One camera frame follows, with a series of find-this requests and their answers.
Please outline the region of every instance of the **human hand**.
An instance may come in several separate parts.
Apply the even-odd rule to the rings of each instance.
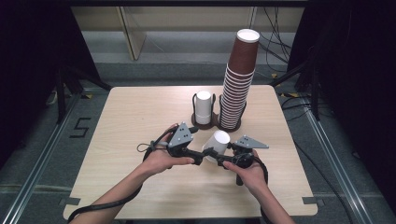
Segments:
[[[178,124],[173,124],[170,126],[169,129],[173,129],[177,127]],[[167,142],[170,133],[166,134],[160,142]],[[168,151],[166,150],[165,146],[157,145],[155,146],[155,150],[152,151],[149,156],[143,161],[140,165],[142,168],[145,168],[149,175],[156,175],[165,171],[168,168],[171,168],[174,165],[187,165],[193,164],[194,159],[190,157],[180,157],[175,158],[169,155]]]
[[[257,151],[254,149],[253,154],[254,157],[259,157]],[[265,183],[264,179],[264,171],[262,170],[258,162],[254,161],[248,168],[245,169],[229,161],[224,161],[223,165],[225,168],[237,173],[251,193],[254,194],[253,191],[258,188],[267,188],[267,184]]]

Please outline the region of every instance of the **cable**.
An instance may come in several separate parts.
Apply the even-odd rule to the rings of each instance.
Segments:
[[[276,72],[287,72],[287,71],[279,71],[279,70],[273,68],[273,67],[268,63],[268,51],[269,51],[269,50],[267,50],[267,49],[269,49],[270,43],[271,43],[271,41],[268,42],[267,47],[265,47],[265,46],[262,46],[262,44],[259,42],[260,46],[262,46],[262,48],[265,50],[265,61],[266,61],[267,65],[268,65],[268,67],[271,68],[272,70],[276,71]]]
[[[282,57],[280,57],[279,55],[277,55],[275,52],[271,51],[270,49],[268,49],[267,47],[264,46],[264,44],[262,44],[261,42],[259,42],[260,47],[262,47],[263,50],[270,52],[274,57],[278,58],[280,61],[282,61],[283,63],[288,63],[288,61],[286,61],[285,59],[283,59]]]
[[[291,98],[287,99],[285,102],[283,102],[282,105],[280,106],[280,108],[283,108],[283,106],[284,106],[287,102],[289,102],[290,100],[301,99],[301,98],[305,98],[305,97],[311,97],[311,96],[307,95],[307,96],[291,97]]]
[[[263,9],[264,9],[265,15],[267,16],[268,21],[270,22],[271,27],[272,27],[272,29],[273,29],[273,32],[272,32],[272,34],[271,34],[271,38],[270,38],[269,44],[270,44],[271,42],[273,42],[273,41],[272,41],[272,36],[274,35],[274,36],[276,37],[276,39],[279,41],[279,44],[280,44],[280,46],[281,46],[281,48],[282,48],[282,51],[283,51],[283,53],[284,53],[284,56],[285,56],[285,58],[286,58],[287,61],[288,61],[288,60],[289,60],[288,57],[290,56],[290,54],[289,54],[289,52],[286,50],[285,44],[283,43],[282,39],[280,38],[279,25],[278,25],[278,23],[277,23],[277,15],[278,15],[279,7],[275,7],[275,23],[273,23],[273,21],[271,20],[271,18],[270,18],[270,16],[269,16],[268,12],[267,12],[267,10],[266,10],[266,8],[264,7]]]
[[[262,162],[262,160],[260,160],[259,157],[254,157],[253,158],[254,161],[256,161],[260,167],[262,168],[262,171],[264,172],[264,180],[265,183],[267,183],[268,185],[268,170],[267,167],[265,166],[264,162]],[[271,220],[268,218],[267,215],[265,215],[264,211],[262,210],[262,207],[260,206],[260,213],[262,214],[262,218],[264,219],[265,223],[267,224],[272,224]]]
[[[262,32],[260,32],[260,36],[261,36],[262,38],[264,38],[265,40],[270,41],[272,44],[276,44],[276,45],[280,45],[280,46],[283,45],[285,48],[291,49],[291,46],[289,46],[289,45],[287,45],[287,44],[285,44],[285,43],[283,43],[283,42],[275,42],[275,41],[273,41],[273,40],[268,39],[267,37],[265,37],[265,36],[262,34]]]
[[[301,115],[299,115],[299,116],[297,116],[297,117],[294,117],[294,118],[292,118],[292,119],[287,119],[286,121],[289,122],[289,121],[294,120],[294,119],[299,119],[299,118],[302,117],[304,114],[306,114],[308,111],[309,111],[309,110],[306,110],[303,114],[301,114]]]
[[[164,132],[159,138],[157,138],[157,140],[155,141],[151,141],[150,145],[149,144],[139,144],[137,146],[137,151],[139,152],[143,152],[146,151],[145,156],[143,157],[143,161],[149,156],[149,154],[153,151],[153,149],[155,150],[154,146],[156,146],[161,139],[166,136],[168,133],[173,132],[174,130],[176,130],[177,127],[173,128],[173,129],[169,129],[166,132]],[[139,150],[139,147],[142,145],[147,145],[148,148],[145,150]],[[102,210],[102,209],[107,209],[107,208],[112,208],[112,207],[117,207],[117,206],[121,206],[125,203],[128,203],[129,201],[131,201],[134,197],[136,197],[136,195],[140,192],[140,190],[142,189],[143,185],[141,185],[137,190],[135,190],[131,195],[129,195],[128,197],[115,201],[113,203],[101,203],[101,204],[93,204],[93,205],[88,205],[88,206],[84,206],[84,207],[80,207],[77,210],[75,210],[70,216],[69,219],[67,219],[67,223],[70,223],[78,214],[81,213],[86,213],[86,212],[91,212],[91,211],[97,211],[97,210]]]
[[[332,192],[334,192],[335,196],[338,198],[341,205],[343,205],[343,207],[346,211],[347,218],[349,219],[349,223],[353,224],[352,216],[350,215],[349,210],[347,209],[347,205],[345,204],[345,202],[343,201],[341,196],[338,194],[335,187],[332,185],[332,183],[329,181],[329,179],[326,177],[326,175],[323,174],[323,172],[318,168],[317,164],[312,160],[312,158],[310,156],[308,156],[308,154],[306,154],[306,152],[297,144],[297,142],[294,139],[293,139],[293,142],[297,146],[297,148],[306,156],[306,158],[312,163],[312,165],[314,165],[314,167],[318,170],[320,175],[323,177],[323,179],[326,181],[326,183],[332,189]]]
[[[292,108],[300,107],[300,106],[308,106],[308,105],[311,105],[311,103],[299,104],[299,105],[291,105],[291,106],[288,106],[288,107],[283,107],[282,110],[292,109]]]

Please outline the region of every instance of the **wooden table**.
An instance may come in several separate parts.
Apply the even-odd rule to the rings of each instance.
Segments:
[[[222,94],[222,86],[119,87],[108,95],[85,160],[70,197],[78,206],[67,205],[64,217],[78,207],[91,204],[128,175],[144,153],[140,143],[157,139],[173,123],[190,127],[192,96],[207,90]],[[219,113],[219,102],[215,103]],[[201,151],[218,128],[195,133],[189,149]],[[303,166],[291,139],[274,89],[251,86],[241,128],[230,133],[232,141],[243,134],[269,145],[258,149],[269,172],[269,187],[291,216],[313,216],[315,204]],[[200,166],[174,166],[150,178],[139,195],[125,204],[120,219],[259,217],[260,206],[247,188],[235,185],[235,174],[208,160]]]

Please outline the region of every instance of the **person's right hand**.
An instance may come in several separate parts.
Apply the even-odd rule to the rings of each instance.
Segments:
[[[256,150],[253,149],[253,153],[255,157],[259,157]],[[246,169],[243,169],[229,161],[225,161],[223,165],[225,168],[237,173],[251,193],[253,193],[252,191],[255,189],[267,186],[264,179],[264,171],[256,161]]]

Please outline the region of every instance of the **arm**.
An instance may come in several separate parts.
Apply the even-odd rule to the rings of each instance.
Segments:
[[[254,156],[258,157],[257,152],[253,150]],[[224,167],[237,173],[248,188],[250,193],[259,201],[262,211],[273,223],[294,223],[289,214],[285,211],[274,194],[268,188],[264,180],[264,173],[260,165],[254,161],[253,164],[242,169],[231,162],[225,161]]]
[[[168,136],[166,135],[162,141],[166,141]],[[159,147],[156,146],[157,150],[151,152],[145,161],[93,204],[111,203],[126,198],[134,193],[149,177],[161,173],[173,165],[194,163],[192,158],[173,158],[166,150],[161,150]],[[123,205],[120,205],[118,207],[83,213],[73,219],[71,223],[111,223],[122,207]]]

